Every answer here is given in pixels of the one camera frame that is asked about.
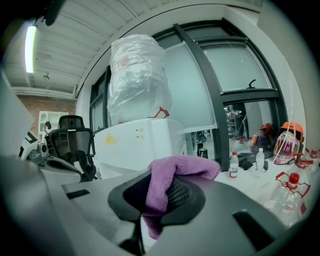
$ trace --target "mesh chair back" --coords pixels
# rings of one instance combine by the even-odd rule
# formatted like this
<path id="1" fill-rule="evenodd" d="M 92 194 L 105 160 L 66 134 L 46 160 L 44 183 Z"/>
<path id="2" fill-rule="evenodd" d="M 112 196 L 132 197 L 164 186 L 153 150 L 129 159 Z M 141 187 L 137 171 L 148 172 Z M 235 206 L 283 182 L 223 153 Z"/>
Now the mesh chair back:
<path id="1" fill-rule="evenodd" d="M 85 128 L 84 121 L 78 115 L 63 115 L 59 119 L 58 129 Z"/>
<path id="2" fill-rule="evenodd" d="M 73 165 L 77 151 L 89 156 L 93 135 L 88 128 L 56 129 L 50 132 L 50 141 L 57 157 Z"/>

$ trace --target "bottle label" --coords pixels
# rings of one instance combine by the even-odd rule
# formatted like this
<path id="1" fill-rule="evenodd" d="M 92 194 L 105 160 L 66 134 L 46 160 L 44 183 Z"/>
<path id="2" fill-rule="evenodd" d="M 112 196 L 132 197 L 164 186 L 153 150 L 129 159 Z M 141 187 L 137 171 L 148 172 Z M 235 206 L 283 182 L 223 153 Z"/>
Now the bottle label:
<path id="1" fill-rule="evenodd" d="M 230 168 L 230 177 L 235 178 L 238 176 L 238 167 Z"/>

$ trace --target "purple towel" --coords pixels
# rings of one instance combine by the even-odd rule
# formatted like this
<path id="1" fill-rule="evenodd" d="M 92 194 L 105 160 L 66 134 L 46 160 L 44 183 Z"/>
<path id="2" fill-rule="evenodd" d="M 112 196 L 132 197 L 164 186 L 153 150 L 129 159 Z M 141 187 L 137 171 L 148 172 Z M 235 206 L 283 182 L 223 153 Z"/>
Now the purple towel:
<path id="1" fill-rule="evenodd" d="M 166 191 L 171 186 L 174 175 L 198 175 L 213 180 L 220 172 L 220 165 L 202 157 L 178 155 L 154 160 L 148 169 L 152 172 L 143 218 L 150 237 L 158 239 L 162 231 L 160 219 L 167 211 Z"/>

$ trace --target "black window frame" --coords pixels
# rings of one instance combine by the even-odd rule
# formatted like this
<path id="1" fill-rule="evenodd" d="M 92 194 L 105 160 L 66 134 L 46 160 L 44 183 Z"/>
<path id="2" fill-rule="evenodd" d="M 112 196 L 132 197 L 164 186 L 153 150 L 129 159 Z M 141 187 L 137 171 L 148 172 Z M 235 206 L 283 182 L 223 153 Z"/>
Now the black window frame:
<path id="1" fill-rule="evenodd" d="M 106 111 L 106 109 L 108 105 L 108 88 L 109 88 L 110 79 L 111 79 L 111 67 L 109 65 L 107 66 L 106 71 L 99 77 L 99 79 L 91 87 L 89 120 L 90 120 L 90 129 L 92 130 L 93 135 L 109 127 L 108 111 Z M 101 83 L 103 83 L 103 92 L 98 93 L 99 85 L 101 85 Z M 94 130 L 92 111 L 93 111 L 94 105 L 101 99 L 102 99 L 103 127 L 97 130 Z"/>
<path id="2" fill-rule="evenodd" d="M 207 27 L 220 27 L 226 31 L 229 36 L 208 36 L 207 34 L 204 34 L 201 38 L 192 39 L 187 33 L 187 31 L 191 29 Z M 217 128 L 212 130 L 215 160 L 220 163 L 221 171 L 227 172 L 229 170 L 230 146 L 227 117 L 224 107 L 234 103 L 268 101 L 272 124 L 276 129 L 275 133 L 278 133 L 279 131 L 277 129 L 280 129 L 280 126 L 288 120 L 286 105 L 280 85 L 271 66 L 257 46 L 241 30 L 225 18 L 222 18 L 221 20 L 190 22 L 180 25 L 174 24 L 171 28 L 154 34 L 153 38 L 156 41 L 159 41 L 172 34 L 176 34 L 180 41 L 184 42 L 189 48 L 207 85 L 217 124 Z M 247 88 L 223 91 L 211 63 L 201 48 L 202 46 L 214 44 L 218 41 L 242 42 L 248 46 L 264 69 L 272 88 Z M 272 153 L 270 154 L 270 152 L 267 152 L 265 156 L 266 158 L 269 158 L 272 155 Z M 251 155 L 247 158 L 251 162 L 255 161 L 255 155 Z"/>

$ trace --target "white ceiling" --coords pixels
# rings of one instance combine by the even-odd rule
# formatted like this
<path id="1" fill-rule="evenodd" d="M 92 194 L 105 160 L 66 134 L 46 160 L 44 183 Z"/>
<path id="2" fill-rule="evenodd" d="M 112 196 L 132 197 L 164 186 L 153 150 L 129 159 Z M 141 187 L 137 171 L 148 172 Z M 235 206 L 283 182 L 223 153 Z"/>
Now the white ceiling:
<path id="1" fill-rule="evenodd" d="M 24 65 L 27 24 L 21 28 L 6 53 L 4 72 L 16 93 L 39 95 L 37 92 L 52 94 L 59 91 L 59 95 L 65 92 L 65 98 L 73 98 L 79 82 L 81 86 L 90 71 L 92 62 L 100 57 L 97 55 L 101 54 L 101 48 L 110 43 L 108 40 L 121 28 L 163 6 L 174 9 L 178 3 L 192 5 L 199 2 L 224 1 L 67 0 L 52 26 L 46 26 L 41 19 L 36 22 L 33 74 L 27 74 Z M 254 10 L 262 5 L 262 0 L 225 2 L 246 5 Z"/>

